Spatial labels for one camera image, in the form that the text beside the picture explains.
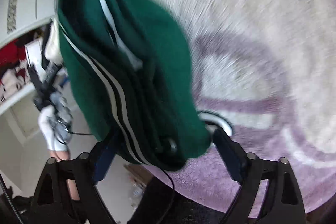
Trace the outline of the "white gloved left hand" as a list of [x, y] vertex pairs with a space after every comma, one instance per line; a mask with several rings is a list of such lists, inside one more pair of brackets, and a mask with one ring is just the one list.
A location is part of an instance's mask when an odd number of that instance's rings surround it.
[[68, 151], [66, 143], [70, 140], [69, 130], [72, 125], [72, 115], [68, 107], [61, 111], [57, 111], [53, 105], [42, 108], [38, 125], [50, 151]]

